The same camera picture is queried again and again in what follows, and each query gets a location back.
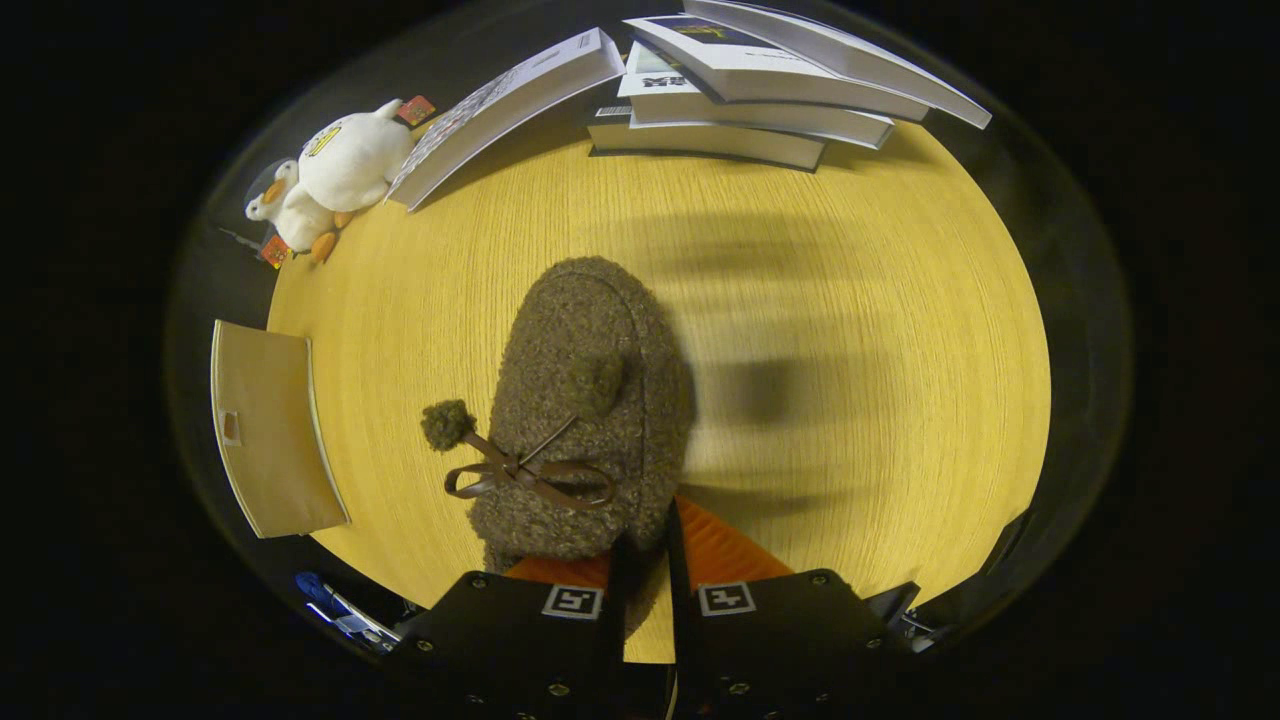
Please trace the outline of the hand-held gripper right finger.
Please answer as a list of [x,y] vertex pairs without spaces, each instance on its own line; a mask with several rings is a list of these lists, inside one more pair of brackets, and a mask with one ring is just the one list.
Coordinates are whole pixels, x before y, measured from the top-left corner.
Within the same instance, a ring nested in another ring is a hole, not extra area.
[[667,528],[677,719],[858,719],[893,683],[893,641],[836,571],[795,571],[686,498]]

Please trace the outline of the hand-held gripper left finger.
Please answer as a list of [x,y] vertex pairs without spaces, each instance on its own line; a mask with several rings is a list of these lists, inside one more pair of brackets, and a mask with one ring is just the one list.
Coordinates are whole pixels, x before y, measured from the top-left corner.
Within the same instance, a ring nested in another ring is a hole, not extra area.
[[428,719],[617,719],[631,571],[621,539],[602,588],[465,573],[385,670]]

